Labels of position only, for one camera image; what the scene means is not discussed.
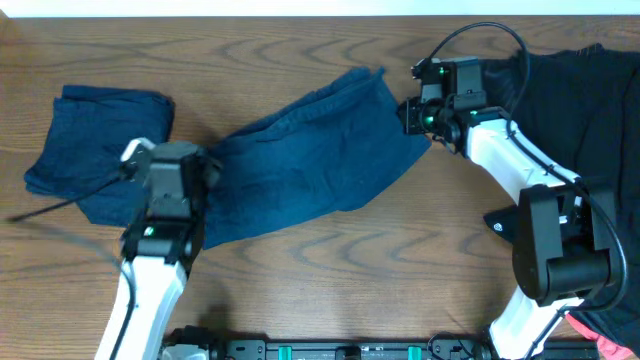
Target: white wall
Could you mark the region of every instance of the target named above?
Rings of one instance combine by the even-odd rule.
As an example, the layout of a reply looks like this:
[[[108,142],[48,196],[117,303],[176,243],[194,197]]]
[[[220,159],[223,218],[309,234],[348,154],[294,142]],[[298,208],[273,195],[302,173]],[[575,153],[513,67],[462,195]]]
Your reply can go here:
[[[9,17],[640,14],[640,0],[0,0]]]

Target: blue cloth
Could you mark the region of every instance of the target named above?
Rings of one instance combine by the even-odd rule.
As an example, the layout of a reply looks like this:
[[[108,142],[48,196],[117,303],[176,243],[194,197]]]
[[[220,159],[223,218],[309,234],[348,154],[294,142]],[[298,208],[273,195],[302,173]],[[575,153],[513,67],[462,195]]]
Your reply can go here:
[[[403,134],[382,74],[354,69],[213,147],[204,247],[358,209],[407,171],[430,143]]]
[[[403,134],[382,74],[354,69],[213,146],[224,169],[204,248],[358,209],[407,171],[430,143]],[[95,189],[131,139],[165,142],[172,118],[158,94],[65,86],[27,189],[64,198]],[[118,183],[79,206],[94,224],[126,226],[142,197],[139,184]]]
[[[154,92],[64,86],[42,155],[24,175],[27,190],[66,199],[95,190],[117,175],[130,140],[167,141],[173,110]],[[142,200],[139,184],[119,182],[78,206],[93,224],[126,226]]]

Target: red cloth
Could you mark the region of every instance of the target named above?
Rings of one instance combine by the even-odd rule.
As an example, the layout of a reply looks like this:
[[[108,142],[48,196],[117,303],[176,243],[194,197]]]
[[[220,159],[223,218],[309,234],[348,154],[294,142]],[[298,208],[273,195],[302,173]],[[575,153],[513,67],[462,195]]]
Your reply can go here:
[[[576,320],[573,316],[567,315],[569,324],[582,336],[588,340],[593,340],[598,344],[598,350],[604,355],[607,360],[623,360],[633,355],[633,352],[626,347],[622,347],[606,337],[597,334],[588,327],[584,326],[580,321]]]

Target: wooden table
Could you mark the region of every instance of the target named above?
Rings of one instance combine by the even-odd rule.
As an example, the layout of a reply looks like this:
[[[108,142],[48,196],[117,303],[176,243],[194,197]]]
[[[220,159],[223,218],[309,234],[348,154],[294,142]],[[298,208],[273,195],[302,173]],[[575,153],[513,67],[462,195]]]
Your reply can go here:
[[[64,84],[160,91],[177,104],[171,138],[213,144],[354,66],[384,66],[397,98],[413,96],[409,67],[478,20],[513,26],[534,53],[594,42],[637,50],[640,42],[631,17],[0,20],[0,215],[56,202],[27,193],[22,175],[42,151]],[[508,35],[477,29],[441,55],[515,49]],[[515,287],[511,247],[482,221],[510,203],[481,168],[433,146],[361,210],[202,253],[169,328],[274,339],[475,333]],[[122,229],[90,225],[75,207],[38,221],[117,252]],[[115,270],[37,232],[3,225],[0,238],[0,357],[92,357]],[[568,326],[556,334],[575,335]]]

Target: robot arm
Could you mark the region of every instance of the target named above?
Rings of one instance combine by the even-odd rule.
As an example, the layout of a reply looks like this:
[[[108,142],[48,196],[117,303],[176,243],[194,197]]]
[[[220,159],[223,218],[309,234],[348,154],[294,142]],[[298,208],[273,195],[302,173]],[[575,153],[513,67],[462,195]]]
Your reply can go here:
[[[518,287],[489,333],[500,358],[523,358],[540,340],[533,351],[538,354],[560,322],[548,329],[558,311],[620,283],[613,240],[602,232],[602,219],[584,204],[575,186],[549,174],[539,162],[574,182],[583,183],[580,176],[533,145],[515,122],[506,120],[509,114],[502,108],[487,106],[477,58],[423,60],[412,72],[422,91],[398,108],[405,132],[433,134],[434,141],[487,170],[518,205],[512,257]],[[589,196],[614,219],[611,189],[597,182],[585,184]],[[580,255],[571,251],[575,244],[581,247]]]
[[[95,358],[155,360],[202,247],[206,190],[220,165],[196,145],[155,146],[144,138],[132,140],[121,160],[123,171],[142,182],[148,196],[123,234],[123,273]]]

